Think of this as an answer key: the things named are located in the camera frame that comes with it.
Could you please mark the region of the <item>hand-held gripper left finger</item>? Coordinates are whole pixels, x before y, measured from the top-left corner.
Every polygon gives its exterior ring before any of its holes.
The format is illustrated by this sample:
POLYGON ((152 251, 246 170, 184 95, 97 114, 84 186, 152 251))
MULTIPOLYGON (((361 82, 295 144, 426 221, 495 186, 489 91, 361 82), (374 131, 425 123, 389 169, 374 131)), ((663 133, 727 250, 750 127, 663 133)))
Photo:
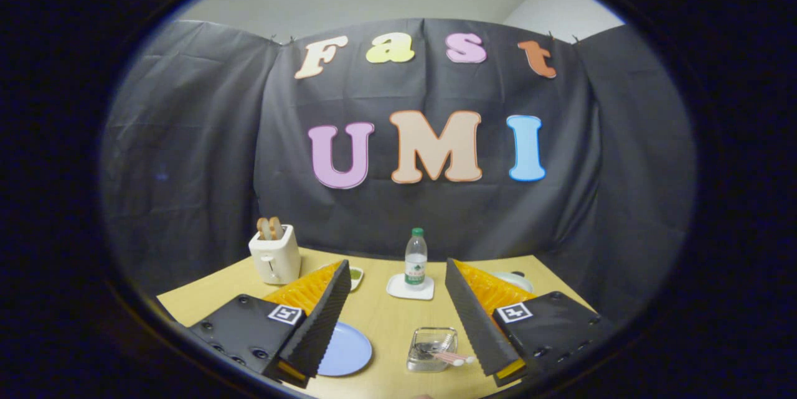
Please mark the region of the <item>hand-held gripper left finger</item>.
POLYGON ((255 373, 306 387, 319 370, 350 289, 349 262, 341 260, 261 299, 236 295, 188 329, 255 373))

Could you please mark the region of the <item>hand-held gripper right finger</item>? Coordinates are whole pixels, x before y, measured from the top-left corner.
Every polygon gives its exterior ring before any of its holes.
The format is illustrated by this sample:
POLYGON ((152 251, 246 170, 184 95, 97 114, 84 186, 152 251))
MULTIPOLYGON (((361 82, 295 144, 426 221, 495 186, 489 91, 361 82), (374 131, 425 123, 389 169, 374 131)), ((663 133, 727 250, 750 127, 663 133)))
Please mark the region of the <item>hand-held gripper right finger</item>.
POLYGON ((464 262, 446 262, 446 288, 482 371, 503 387, 536 380, 607 342, 614 324, 560 291, 534 295, 464 262))

